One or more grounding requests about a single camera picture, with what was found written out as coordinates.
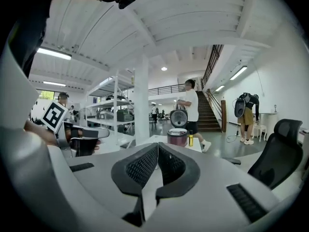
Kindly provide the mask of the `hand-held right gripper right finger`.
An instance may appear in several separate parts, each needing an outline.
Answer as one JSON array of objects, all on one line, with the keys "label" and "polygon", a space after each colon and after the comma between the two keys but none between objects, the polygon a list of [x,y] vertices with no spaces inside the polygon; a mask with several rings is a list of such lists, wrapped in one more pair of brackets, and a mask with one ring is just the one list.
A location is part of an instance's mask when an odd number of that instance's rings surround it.
[{"label": "hand-held right gripper right finger", "polygon": [[158,165],[163,186],[156,190],[156,203],[160,203],[162,199],[185,195],[200,178],[198,164],[192,158],[172,149],[165,143],[158,144]]}]

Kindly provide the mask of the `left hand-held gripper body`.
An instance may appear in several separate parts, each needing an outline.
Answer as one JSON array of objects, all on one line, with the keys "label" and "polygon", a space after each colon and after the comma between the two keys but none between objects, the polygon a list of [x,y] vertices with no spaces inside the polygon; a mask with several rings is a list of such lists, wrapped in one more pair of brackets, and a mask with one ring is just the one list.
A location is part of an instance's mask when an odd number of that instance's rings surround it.
[{"label": "left hand-held gripper body", "polygon": [[41,118],[41,122],[56,136],[60,149],[76,151],[76,157],[90,156],[97,145],[97,132],[75,126],[65,119],[68,109],[58,102],[51,102]]}]

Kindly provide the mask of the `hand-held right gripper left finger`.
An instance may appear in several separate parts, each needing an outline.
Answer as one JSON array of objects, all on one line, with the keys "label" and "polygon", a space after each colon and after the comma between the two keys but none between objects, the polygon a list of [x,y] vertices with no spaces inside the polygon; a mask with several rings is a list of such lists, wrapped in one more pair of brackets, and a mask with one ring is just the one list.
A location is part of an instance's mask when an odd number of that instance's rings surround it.
[{"label": "hand-held right gripper left finger", "polygon": [[134,210],[122,217],[140,227],[145,222],[142,190],[153,174],[158,162],[158,143],[142,145],[136,153],[116,162],[111,170],[113,182],[126,195],[137,198]]}]

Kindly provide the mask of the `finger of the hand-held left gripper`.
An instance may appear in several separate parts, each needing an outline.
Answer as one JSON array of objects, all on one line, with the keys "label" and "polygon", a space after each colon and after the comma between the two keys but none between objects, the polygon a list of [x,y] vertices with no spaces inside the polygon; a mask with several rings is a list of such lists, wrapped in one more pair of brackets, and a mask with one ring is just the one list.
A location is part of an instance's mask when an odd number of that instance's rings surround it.
[{"label": "finger of the hand-held left gripper", "polygon": [[83,128],[82,135],[83,139],[101,139],[109,137],[110,131],[101,128]]}]

